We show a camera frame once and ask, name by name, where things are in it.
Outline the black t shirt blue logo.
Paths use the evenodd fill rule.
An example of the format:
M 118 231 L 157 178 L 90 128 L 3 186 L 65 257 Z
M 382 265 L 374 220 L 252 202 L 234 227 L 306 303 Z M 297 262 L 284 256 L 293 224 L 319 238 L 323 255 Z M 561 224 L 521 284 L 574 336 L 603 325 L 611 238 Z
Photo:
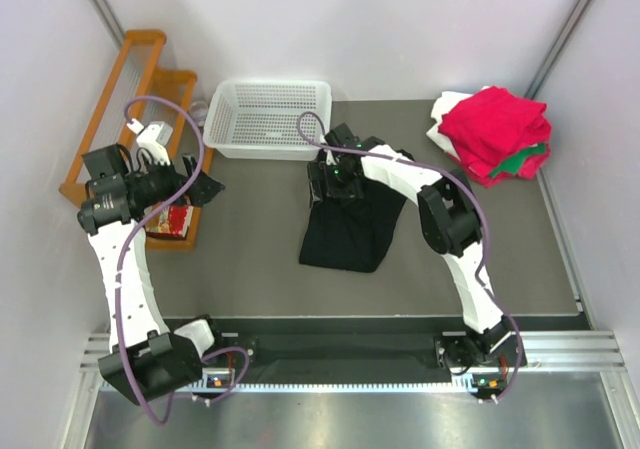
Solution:
M 373 273 L 384 260 L 406 203 L 386 185 L 364 179 L 360 199 L 334 199 L 309 183 L 310 215 L 298 261 L 302 265 Z

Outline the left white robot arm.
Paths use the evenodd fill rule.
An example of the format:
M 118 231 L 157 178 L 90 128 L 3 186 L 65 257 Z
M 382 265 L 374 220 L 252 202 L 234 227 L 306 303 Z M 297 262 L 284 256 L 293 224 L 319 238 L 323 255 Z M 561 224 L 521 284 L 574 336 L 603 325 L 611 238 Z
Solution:
M 109 353 L 98 361 L 103 379 L 134 404 L 152 401 L 196 382 L 205 365 L 226 356 L 227 343 L 208 316 L 170 329 L 155 300 L 146 259 L 146 232 L 136 227 L 148 209 L 179 189 L 181 206 L 201 207 L 224 186 L 196 169 L 183 155 L 185 174 L 173 164 L 146 161 L 129 167 L 130 154 L 120 144 L 82 157 L 90 179 L 77 214 L 102 272 L 112 329 Z

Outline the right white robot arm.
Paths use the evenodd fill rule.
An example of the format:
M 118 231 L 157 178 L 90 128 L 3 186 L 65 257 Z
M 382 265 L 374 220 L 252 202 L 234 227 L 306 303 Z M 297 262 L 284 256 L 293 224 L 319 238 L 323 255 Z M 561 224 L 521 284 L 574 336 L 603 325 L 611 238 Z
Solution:
M 353 200 L 362 180 L 368 180 L 418 208 L 422 236 L 445 261 L 462 305 L 466 365 L 505 359 L 519 369 L 525 361 L 522 336 L 491 287 L 487 218 L 466 176 L 414 161 L 379 138 L 362 140 L 345 124 L 322 129 L 310 143 L 325 155 L 311 179 L 328 196 Z

